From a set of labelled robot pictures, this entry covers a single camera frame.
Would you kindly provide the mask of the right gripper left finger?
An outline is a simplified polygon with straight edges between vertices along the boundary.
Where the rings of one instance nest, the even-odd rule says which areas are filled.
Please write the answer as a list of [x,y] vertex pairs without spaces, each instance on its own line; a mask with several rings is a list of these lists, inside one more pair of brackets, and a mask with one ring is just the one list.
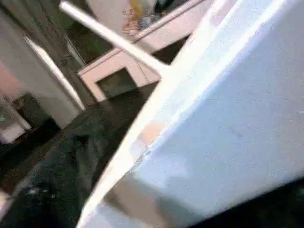
[[102,155],[101,144],[89,136],[52,146],[15,189],[14,227],[76,227]]

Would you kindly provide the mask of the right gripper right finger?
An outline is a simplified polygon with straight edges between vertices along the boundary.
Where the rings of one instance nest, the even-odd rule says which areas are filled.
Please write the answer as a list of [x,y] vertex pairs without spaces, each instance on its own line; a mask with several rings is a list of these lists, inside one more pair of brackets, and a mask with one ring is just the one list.
[[302,228],[303,177],[194,225],[196,228]]

